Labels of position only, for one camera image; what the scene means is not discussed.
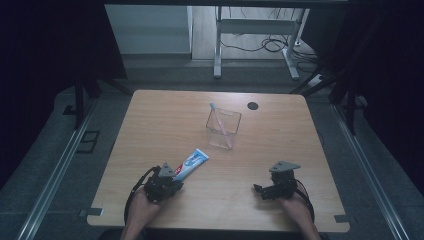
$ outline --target cable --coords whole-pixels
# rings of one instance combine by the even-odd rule
[[[278,9],[277,16],[275,16],[275,19],[278,19],[278,17],[280,16],[280,12],[281,12],[281,8]]]
[[[284,41],[276,39],[276,38],[271,38],[271,35],[268,35],[268,38],[262,40],[262,42],[261,42],[262,46],[260,48],[257,48],[257,49],[245,49],[245,48],[241,48],[241,47],[237,47],[237,46],[227,45],[227,44],[223,43],[222,40],[221,40],[221,44],[225,47],[228,47],[228,48],[235,48],[235,49],[239,49],[239,50],[246,51],[246,52],[257,52],[261,49],[265,49],[268,52],[280,52],[284,47],[287,46],[287,42],[284,42]],[[274,44],[274,46],[277,46],[277,49],[274,49],[274,50],[270,49],[268,47],[269,44]]]
[[[274,9],[271,11],[271,13],[268,15],[268,19],[270,19],[270,18],[271,18],[272,13],[273,13],[273,12],[275,12],[275,11],[276,11],[276,8],[274,8]]]
[[[302,53],[302,52],[298,52],[298,51],[293,49],[293,55],[297,59],[303,59],[303,60],[313,62],[313,63],[317,63],[319,61],[317,57],[310,57],[310,56],[316,56],[316,54]]]
[[[296,11],[296,8],[293,8],[292,17],[290,18],[290,20],[293,20],[294,11]]]
[[[157,171],[158,168],[160,169],[159,166],[150,168],[143,176],[141,176],[140,180],[138,180],[138,182],[132,188],[132,190],[130,192],[130,195],[128,196],[127,203],[125,204],[125,209],[124,209],[124,222],[125,222],[125,224],[127,223],[128,212],[130,210],[130,205],[131,205],[131,202],[132,202],[132,200],[134,198],[135,192],[142,185],[144,185],[143,182],[144,182],[144,179],[147,177],[147,175],[149,175],[152,171]]]
[[[284,18],[286,18],[286,12],[287,12],[287,8],[284,8],[283,17],[281,19],[284,20]]]
[[[244,18],[247,18],[247,17],[246,17],[246,14],[244,14],[244,12],[243,12],[243,7],[240,7],[240,11],[241,11],[241,13],[243,14]]]
[[[297,194],[299,194],[299,196],[301,196],[303,198],[303,200],[305,200],[306,206],[308,207],[309,212],[311,213],[312,222],[314,222],[315,221],[315,211],[314,211],[314,206],[312,205],[312,203],[309,199],[308,191],[306,191],[306,188],[301,181],[299,181],[297,179],[295,179],[295,180],[296,180],[296,182],[298,182],[302,186],[305,193],[300,191],[298,188],[296,188],[295,192]]]

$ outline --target transparent container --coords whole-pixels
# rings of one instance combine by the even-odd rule
[[[235,137],[240,125],[241,113],[215,108],[215,113],[221,120],[227,135],[221,130],[217,117],[211,110],[206,123],[208,142],[211,145],[231,149],[234,147]]]

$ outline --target black wire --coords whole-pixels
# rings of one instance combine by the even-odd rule
[[[287,12],[287,8],[284,8],[283,18],[282,19],[284,19],[286,17],[286,12]]]
[[[296,182],[298,182],[301,186],[302,186],[302,188],[303,188],[303,190],[305,190],[305,195],[309,198],[309,194],[308,194],[308,191],[306,191],[306,188],[305,188],[305,186],[303,185],[303,183],[301,182],[301,181],[299,181],[299,180],[297,180],[297,179],[295,179],[296,180]]]
[[[296,11],[296,8],[293,8],[292,17],[290,18],[290,20],[293,20],[294,11]]]
[[[281,8],[278,9],[277,16],[275,17],[275,19],[278,19],[278,17],[280,16],[280,12],[281,12]]]
[[[273,12],[275,12],[275,10],[276,10],[276,8],[272,9],[271,13],[268,15],[268,19],[271,18],[271,15],[272,15]]]
[[[225,47],[228,47],[228,48],[235,48],[235,49],[239,49],[239,50],[246,51],[246,52],[257,52],[261,49],[265,49],[268,52],[279,52],[285,46],[287,46],[286,42],[279,40],[279,39],[276,39],[276,38],[271,38],[271,35],[269,35],[268,38],[262,40],[262,42],[261,42],[262,46],[260,48],[257,48],[257,49],[245,49],[245,48],[241,48],[241,47],[237,47],[237,46],[227,45],[227,44],[223,43],[222,40],[221,40],[221,44],[224,45]],[[275,46],[277,46],[277,49],[275,49],[275,50],[270,49],[268,47],[269,44],[274,44]]]
[[[244,12],[243,12],[243,7],[240,7],[240,11],[241,11],[241,13],[243,14],[244,18],[247,18],[247,17],[246,17],[246,14],[244,14]]]
[[[297,59],[303,59],[303,60],[307,60],[309,62],[313,62],[313,63],[317,63],[318,62],[318,58],[317,57],[309,57],[309,56],[316,56],[315,54],[310,55],[309,53],[302,53],[302,52],[298,52],[296,50],[293,49],[293,54]]]
[[[152,171],[157,170],[158,167],[152,167],[150,168],[143,176],[141,176],[140,180],[138,180],[137,184],[135,184],[135,186],[133,187],[133,189],[131,190],[132,192],[137,191],[137,189],[143,185],[143,181],[144,179],[147,177],[147,175],[149,175],[149,173],[151,173]]]

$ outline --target blue toothpaste packaging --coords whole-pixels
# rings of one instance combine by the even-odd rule
[[[193,153],[175,170],[177,176],[174,177],[174,181],[184,179],[192,173],[198,166],[206,162],[209,157],[200,149],[196,148]]]

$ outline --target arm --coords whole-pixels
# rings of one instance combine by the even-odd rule
[[[131,202],[121,240],[137,239],[141,230],[157,215],[160,207],[161,204],[149,202],[144,188],[139,188]]]
[[[299,186],[298,189],[303,193],[305,190]],[[311,218],[311,213],[306,206],[305,201],[297,193],[294,193],[290,199],[277,198],[278,203],[283,207],[290,219],[299,227],[305,240],[320,240],[318,229]]]

